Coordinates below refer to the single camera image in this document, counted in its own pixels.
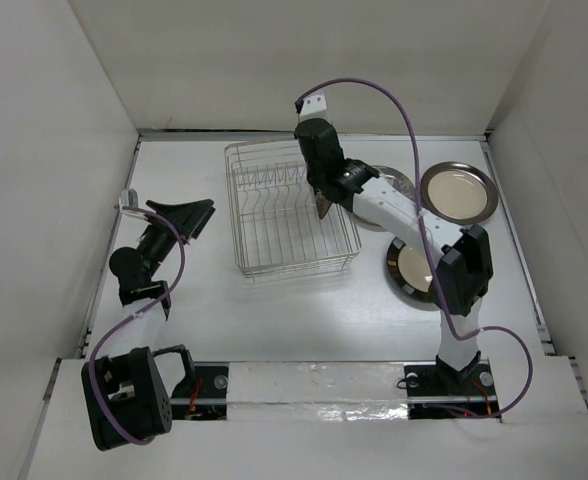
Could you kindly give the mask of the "black floral square plate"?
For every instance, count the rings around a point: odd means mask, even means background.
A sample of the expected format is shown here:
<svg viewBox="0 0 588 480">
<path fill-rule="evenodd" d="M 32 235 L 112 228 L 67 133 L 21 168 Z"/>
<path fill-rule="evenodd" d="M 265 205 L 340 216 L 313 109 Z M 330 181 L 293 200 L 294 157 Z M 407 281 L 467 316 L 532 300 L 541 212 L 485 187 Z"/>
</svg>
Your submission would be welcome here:
<svg viewBox="0 0 588 480">
<path fill-rule="evenodd" d="M 328 214 L 330 208 L 334 204 L 333 196 L 331 190 L 323 190 L 317 187 L 313 188 L 313 193 L 315 196 L 315 205 L 317 209 L 318 218 L 323 220 L 326 215 Z"/>
</svg>

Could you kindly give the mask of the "grey deer round plate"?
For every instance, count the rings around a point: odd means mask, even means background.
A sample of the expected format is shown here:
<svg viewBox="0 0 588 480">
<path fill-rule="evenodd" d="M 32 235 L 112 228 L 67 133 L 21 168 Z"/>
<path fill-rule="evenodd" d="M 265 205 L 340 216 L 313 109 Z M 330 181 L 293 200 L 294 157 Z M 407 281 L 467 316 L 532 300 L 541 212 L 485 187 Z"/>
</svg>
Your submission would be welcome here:
<svg viewBox="0 0 588 480">
<path fill-rule="evenodd" d="M 377 180 L 371 179 L 365 184 L 365 193 L 372 196 L 378 193 L 382 196 L 382 182 L 385 181 L 389 189 L 395 192 L 395 199 L 399 200 L 401 196 L 405 198 L 402 202 L 402 211 L 410 216 L 415 216 L 415 186 L 413 182 L 402 172 L 389 166 L 375 166 L 379 172 Z"/>
</svg>

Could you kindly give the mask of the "brown rim cream plate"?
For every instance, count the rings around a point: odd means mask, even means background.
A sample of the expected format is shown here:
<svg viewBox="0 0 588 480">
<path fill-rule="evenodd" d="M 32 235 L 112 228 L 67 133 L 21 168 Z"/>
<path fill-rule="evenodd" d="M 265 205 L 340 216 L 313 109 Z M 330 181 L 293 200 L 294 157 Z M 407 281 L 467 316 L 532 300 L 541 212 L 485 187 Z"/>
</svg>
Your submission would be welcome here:
<svg viewBox="0 0 588 480">
<path fill-rule="evenodd" d="M 498 206 L 498 189 L 480 169 L 460 162 L 442 162 L 421 178 L 423 205 L 433 214 L 459 225 L 481 223 Z"/>
</svg>

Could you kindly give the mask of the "black striped rim plate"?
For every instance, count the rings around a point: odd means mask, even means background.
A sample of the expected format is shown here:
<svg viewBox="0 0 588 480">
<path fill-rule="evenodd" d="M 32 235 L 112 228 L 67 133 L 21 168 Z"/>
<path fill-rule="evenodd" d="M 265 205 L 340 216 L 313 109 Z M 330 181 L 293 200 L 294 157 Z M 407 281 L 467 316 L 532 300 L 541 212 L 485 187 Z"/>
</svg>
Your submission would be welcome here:
<svg viewBox="0 0 588 480">
<path fill-rule="evenodd" d="M 394 238 L 387 249 L 385 265 L 391 282 L 405 297 L 435 303 L 435 296 L 430 293 L 433 276 L 422 253 Z"/>
</svg>

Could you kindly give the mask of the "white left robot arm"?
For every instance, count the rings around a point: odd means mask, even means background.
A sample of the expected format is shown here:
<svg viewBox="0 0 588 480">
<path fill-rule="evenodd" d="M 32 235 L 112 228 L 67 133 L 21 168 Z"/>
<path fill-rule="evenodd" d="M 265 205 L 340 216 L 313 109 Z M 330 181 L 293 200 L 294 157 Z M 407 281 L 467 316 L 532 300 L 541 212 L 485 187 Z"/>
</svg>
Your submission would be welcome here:
<svg viewBox="0 0 588 480">
<path fill-rule="evenodd" d="M 81 370 L 86 408 L 96 448 L 147 445 L 170 431 L 172 396 L 195 400 L 202 390 L 189 350 L 182 344 L 156 347 L 171 310 L 177 282 L 155 279 L 173 250 L 197 238 L 215 212 L 203 199 L 183 204 L 147 201 L 139 207 L 128 192 L 119 209 L 147 226 L 135 247 L 115 249 L 108 261 L 118 281 L 123 319 L 95 344 Z"/>
</svg>

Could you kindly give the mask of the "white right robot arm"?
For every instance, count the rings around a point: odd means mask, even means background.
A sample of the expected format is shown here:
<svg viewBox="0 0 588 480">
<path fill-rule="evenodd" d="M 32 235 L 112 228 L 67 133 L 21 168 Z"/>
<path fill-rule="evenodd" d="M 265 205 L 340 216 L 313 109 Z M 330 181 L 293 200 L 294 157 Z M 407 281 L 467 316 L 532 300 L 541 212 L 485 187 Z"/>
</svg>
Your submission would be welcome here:
<svg viewBox="0 0 588 480">
<path fill-rule="evenodd" d="M 347 158 L 325 119 L 299 122 L 294 136 L 317 196 L 376 223 L 424 254 L 432 274 L 429 294 L 441 313 L 436 381 L 448 393 L 460 392 L 471 383 L 480 361 L 480 306 L 493 276 L 487 231 L 432 214 L 393 189 L 373 166 Z"/>
</svg>

